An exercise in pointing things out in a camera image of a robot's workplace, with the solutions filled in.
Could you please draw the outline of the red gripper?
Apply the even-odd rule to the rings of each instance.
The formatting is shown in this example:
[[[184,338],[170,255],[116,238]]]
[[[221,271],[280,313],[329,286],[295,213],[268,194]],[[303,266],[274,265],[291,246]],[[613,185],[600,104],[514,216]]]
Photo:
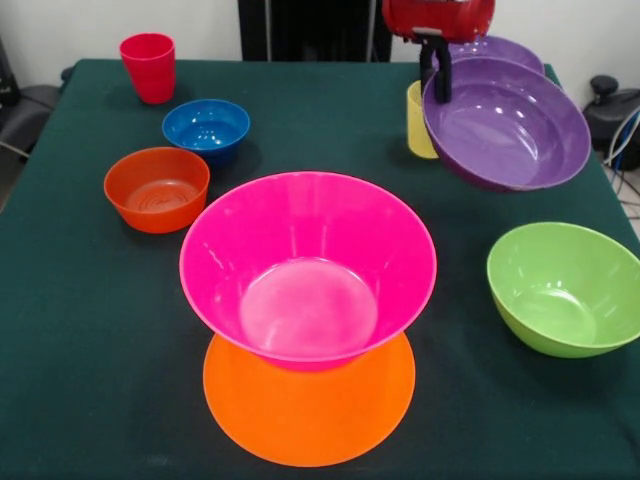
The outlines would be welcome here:
[[[435,35],[449,43],[468,43],[485,36],[495,12],[494,0],[415,1],[384,0],[382,15],[388,29],[396,36],[414,43],[420,36]],[[438,70],[434,80],[434,97],[446,104],[452,97],[452,61],[447,42],[435,48]],[[422,45],[419,55],[420,92],[436,71],[434,48]]]

